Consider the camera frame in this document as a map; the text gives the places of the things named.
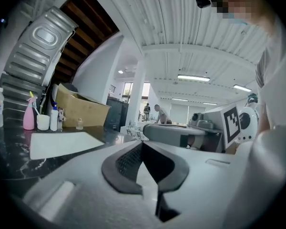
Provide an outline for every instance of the wooden ceiling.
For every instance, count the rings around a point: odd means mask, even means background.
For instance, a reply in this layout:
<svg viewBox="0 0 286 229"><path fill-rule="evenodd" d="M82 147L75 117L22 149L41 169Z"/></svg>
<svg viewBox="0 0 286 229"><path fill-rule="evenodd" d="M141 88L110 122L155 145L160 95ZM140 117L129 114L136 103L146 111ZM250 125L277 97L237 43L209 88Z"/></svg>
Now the wooden ceiling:
<svg viewBox="0 0 286 229"><path fill-rule="evenodd" d="M68 0L61 10L79 27L62 51L52 83L71 82L81 63L119 31L97 0Z"/></svg>

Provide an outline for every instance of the white pillar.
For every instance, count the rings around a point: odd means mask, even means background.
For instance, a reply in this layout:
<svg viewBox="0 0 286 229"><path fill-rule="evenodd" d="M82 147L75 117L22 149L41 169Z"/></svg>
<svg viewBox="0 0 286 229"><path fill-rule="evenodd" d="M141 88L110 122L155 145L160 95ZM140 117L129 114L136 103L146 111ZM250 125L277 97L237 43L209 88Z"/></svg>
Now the white pillar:
<svg viewBox="0 0 286 229"><path fill-rule="evenodd" d="M157 97L156 93L154 92L152 88L152 85L149 88L148 103L151 108L151 112L149 113L149 119L151 120L151 115L153 115L153 118L157 120L158 112L155 111L154 106L156 104L160 105L160 103L159 103L159 98Z"/></svg>
<svg viewBox="0 0 286 229"><path fill-rule="evenodd" d="M80 94L106 104L122 42L121 34L114 35L82 63L72 82Z"/></svg>
<svg viewBox="0 0 286 229"><path fill-rule="evenodd" d="M126 117L126 125L129 122L137 122L139 116L140 103L142 99L143 84L145 80L145 65L144 61L138 61L137 70L134 75L133 89L130 94L130 102Z"/></svg>

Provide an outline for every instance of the black cabinet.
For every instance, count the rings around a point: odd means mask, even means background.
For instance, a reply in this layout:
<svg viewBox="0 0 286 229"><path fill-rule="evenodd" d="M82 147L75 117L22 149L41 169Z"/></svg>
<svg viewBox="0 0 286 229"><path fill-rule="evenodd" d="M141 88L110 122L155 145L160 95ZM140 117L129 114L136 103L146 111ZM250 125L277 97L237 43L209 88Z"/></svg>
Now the black cabinet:
<svg viewBox="0 0 286 229"><path fill-rule="evenodd" d="M119 132L121 126L124 126L126 122L128 104L114 97L108 97L106 104L111 108L108 111L104 126Z"/></svg>

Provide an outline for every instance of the small glass bottle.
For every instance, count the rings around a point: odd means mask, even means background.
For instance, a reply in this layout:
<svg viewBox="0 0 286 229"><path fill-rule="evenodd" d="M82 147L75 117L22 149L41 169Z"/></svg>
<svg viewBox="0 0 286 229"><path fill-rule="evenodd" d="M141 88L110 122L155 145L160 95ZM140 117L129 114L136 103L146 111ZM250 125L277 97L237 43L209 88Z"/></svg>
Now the small glass bottle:
<svg viewBox="0 0 286 229"><path fill-rule="evenodd" d="M84 127L83 127L82 119L79 118L78 121L77 121L76 130L82 130L83 128Z"/></svg>

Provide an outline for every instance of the black countertop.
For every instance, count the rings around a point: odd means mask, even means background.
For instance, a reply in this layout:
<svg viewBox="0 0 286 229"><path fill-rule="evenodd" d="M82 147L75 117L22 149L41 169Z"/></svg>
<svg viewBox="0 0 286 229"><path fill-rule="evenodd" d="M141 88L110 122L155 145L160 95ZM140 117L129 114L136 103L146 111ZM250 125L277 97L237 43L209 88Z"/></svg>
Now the black countertop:
<svg viewBox="0 0 286 229"><path fill-rule="evenodd" d="M53 133L53 131L24 130L22 121L8 118L0 128L0 178L28 179L42 177L51 173L70 159L88 152L93 152L109 146L133 141L134 138L119 132L108 130L103 126L84 127L84 132L105 143L102 146L69 155L30 159L30 143L32 133ZM79 132L76 128L63 128L58 133Z"/></svg>

